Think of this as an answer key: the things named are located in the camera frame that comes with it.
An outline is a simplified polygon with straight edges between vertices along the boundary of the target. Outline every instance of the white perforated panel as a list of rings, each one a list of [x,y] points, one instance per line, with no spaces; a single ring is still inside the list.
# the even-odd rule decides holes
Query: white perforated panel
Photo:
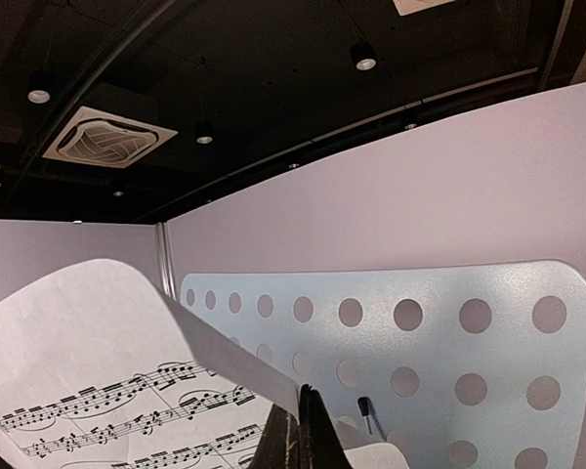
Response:
[[[189,275],[181,302],[362,431],[368,397],[413,469],[572,467],[586,282],[566,264]]]

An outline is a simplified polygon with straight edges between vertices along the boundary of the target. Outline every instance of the white wall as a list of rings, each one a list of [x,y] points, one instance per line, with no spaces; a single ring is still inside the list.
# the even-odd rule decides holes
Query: white wall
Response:
[[[78,262],[125,262],[160,285],[154,226],[0,221],[0,300]]]
[[[586,84],[345,151],[169,229],[178,283],[551,258],[586,278]],[[586,419],[574,467],[586,468]]]

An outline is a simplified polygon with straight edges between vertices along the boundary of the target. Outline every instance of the circular hole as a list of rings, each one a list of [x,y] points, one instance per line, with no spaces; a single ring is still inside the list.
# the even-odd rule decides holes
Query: circular hole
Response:
[[[346,425],[350,425],[351,427],[357,428],[356,421],[353,420],[348,415],[341,415],[338,418],[339,422],[345,423]]]
[[[300,376],[308,377],[313,373],[313,359],[309,354],[298,352],[293,356],[293,369]]]
[[[228,299],[228,307],[230,308],[231,313],[238,313],[241,311],[241,296],[234,292],[230,295]]]
[[[300,296],[293,304],[293,314],[299,322],[308,322],[313,317],[313,302],[306,296]]]
[[[469,442],[454,442],[447,451],[447,459],[451,467],[466,469],[478,460],[478,449]]]
[[[261,344],[256,350],[256,356],[265,363],[271,363],[273,358],[272,349],[267,344]]]
[[[354,298],[348,298],[339,306],[339,319],[347,327],[356,327],[362,321],[362,307]]]
[[[555,296],[541,298],[534,305],[531,318],[538,330],[545,334],[558,332],[566,321],[566,306],[563,300]]]
[[[336,369],[339,381],[349,388],[355,388],[360,381],[358,365],[351,360],[343,360]]]
[[[480,334],[487,330],[491,320],[490,307],[482,300],[469,300],[460,308],[460,324],[472,334]]]
[[[456,398],[464,405],[478,405],[486,397],[488,388],[484,378],[478,374],[464,374],[458,378],[454,386]]]
[[[416,301],[403,300],[395,306],[393,319],[401,330],[414,330],[421,325],[423,311],[421,311],[421,306]]]
[[[547,454],[539,448],[524,449],[515,459],[516,469],[545,469],[546,467]]]
[[[541,376],[527,386],[527,402],[536,410],[547,410],[560,399],[560,383],[551,376]]]
[[[263,318],[268,318],[273,313],[273,299],[270,295],[263,295],[258,299],[258,312]]]
[[[215,308],[215,304],[217,303],[217,297],[215,296],[215,292],[213,290],[208,290],[206,292],[206,308],[212,310]]]
[[[391,375],[391,387],[398,396],[409,398],[419,389],[419,376],[411,368],[398,368]]]
[[[405,456],[412,454],[414,450],[414,437],[400,430],[393,430],[389,433],[387,442],[398,447]]]
[[[195,292],[192,288],[187,290],[187,304],[193,306],[195,304]]]

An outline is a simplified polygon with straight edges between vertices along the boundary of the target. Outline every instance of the air vent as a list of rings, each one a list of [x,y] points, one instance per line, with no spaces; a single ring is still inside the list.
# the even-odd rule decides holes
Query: air vent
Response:
[[[411,15],[413,13],[427,10],[429,8],[444,5],[454,0],[393,0],[401,16]]]
[[[177,133],[83,106],[69,119],[43,157],[126,168]]]

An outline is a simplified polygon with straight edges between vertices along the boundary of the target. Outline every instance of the paper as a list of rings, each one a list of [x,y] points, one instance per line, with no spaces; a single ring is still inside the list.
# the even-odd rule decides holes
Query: paper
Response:
[[[292,380],[121,263],[0,303],[0,455],[18,469],[247,467],[272,405],[256,391],[297,410]]]

